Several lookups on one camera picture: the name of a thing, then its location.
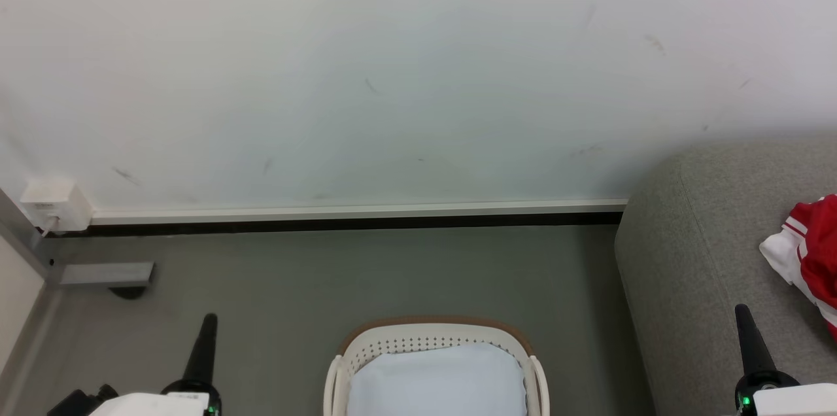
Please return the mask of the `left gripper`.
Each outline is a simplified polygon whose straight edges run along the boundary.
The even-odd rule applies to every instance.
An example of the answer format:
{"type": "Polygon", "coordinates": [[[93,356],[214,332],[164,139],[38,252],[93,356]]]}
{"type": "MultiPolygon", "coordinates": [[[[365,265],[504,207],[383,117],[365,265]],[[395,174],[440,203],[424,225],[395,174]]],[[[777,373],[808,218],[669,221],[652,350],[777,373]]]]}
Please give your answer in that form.
{"type": "Polygon", "coordinates": [[[214,386],[218,317],[207,313],[180,381],[160,393],[133,392],[99,404],[92,415],[221,415],[222,401],[214,386]]]}

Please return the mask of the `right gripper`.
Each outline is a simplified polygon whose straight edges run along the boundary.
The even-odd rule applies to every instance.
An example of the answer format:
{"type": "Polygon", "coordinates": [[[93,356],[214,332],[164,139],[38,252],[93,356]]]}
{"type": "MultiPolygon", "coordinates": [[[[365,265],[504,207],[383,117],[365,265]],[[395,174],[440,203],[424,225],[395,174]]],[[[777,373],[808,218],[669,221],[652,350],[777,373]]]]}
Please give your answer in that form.
{"type": "Polygon", "coordinates": [[[734,308],[742,359],[742,377],[735,387],[738,415],[835,415],[836,385],[801,385],[777,371],[747,305],[734,308]]]}

